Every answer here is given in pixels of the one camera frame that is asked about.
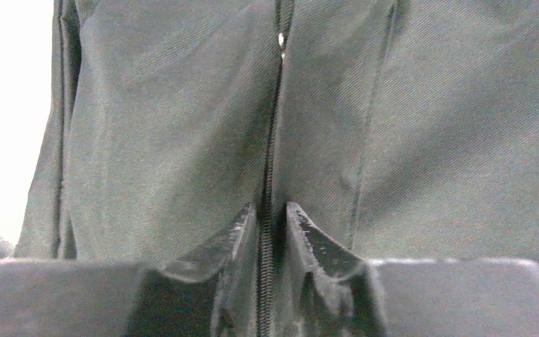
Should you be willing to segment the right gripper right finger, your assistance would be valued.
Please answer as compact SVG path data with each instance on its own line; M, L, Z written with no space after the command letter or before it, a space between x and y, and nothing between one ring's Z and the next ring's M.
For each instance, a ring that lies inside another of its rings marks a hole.
M539 336L539 265L363 259L286 207L287 336Z

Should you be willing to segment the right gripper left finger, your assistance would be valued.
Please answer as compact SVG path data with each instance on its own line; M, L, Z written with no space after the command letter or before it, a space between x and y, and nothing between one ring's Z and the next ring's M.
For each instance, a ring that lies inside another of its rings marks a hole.
M139 262L0 262L0 336L245 336L255 209L164 269Z

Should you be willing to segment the black student backpack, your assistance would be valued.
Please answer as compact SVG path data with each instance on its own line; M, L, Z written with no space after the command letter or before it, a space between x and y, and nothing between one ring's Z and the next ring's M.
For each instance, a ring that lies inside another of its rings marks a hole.
M56 1L16 258L166 266L247 203L363 258L539 263L539 1Z

